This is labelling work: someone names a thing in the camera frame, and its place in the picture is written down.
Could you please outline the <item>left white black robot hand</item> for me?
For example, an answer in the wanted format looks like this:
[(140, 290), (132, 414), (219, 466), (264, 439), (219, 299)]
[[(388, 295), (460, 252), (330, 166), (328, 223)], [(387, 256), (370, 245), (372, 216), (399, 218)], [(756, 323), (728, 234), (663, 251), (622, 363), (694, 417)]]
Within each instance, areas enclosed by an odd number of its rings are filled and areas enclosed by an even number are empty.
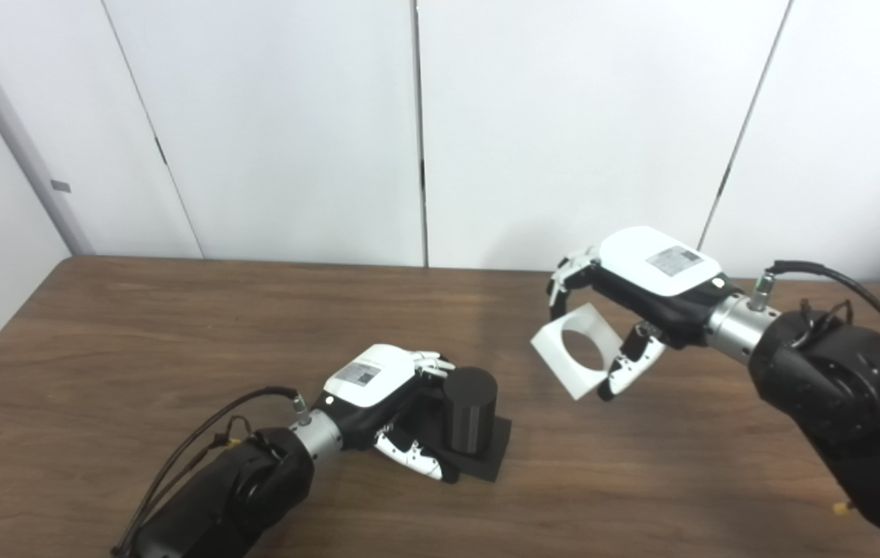
[(400, 420), (431, 388), (443, 386), (455, 364), (437, 352), (412, 352), (377, 343), (327, 378), (311, 406), (307, 449), (319, 453), (315, 440), (333, 451), (368, 451), (445, 484), (460, 479), (444, 458), (402, 430)]

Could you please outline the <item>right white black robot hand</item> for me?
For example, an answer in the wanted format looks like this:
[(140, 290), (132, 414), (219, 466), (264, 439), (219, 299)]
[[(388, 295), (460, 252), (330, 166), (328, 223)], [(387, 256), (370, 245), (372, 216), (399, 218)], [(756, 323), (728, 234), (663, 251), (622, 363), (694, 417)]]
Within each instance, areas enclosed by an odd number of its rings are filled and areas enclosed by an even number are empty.
[(639, 318), (596, 386), (603, 401), (628, 388), (667, 347), (708, 346), (710, 318), (742, 292), (715, 259), (649, 226), (628, 227), (564, 257), (546, 288), (551, 319), (564, 317), (568, 297), (583, 288)]

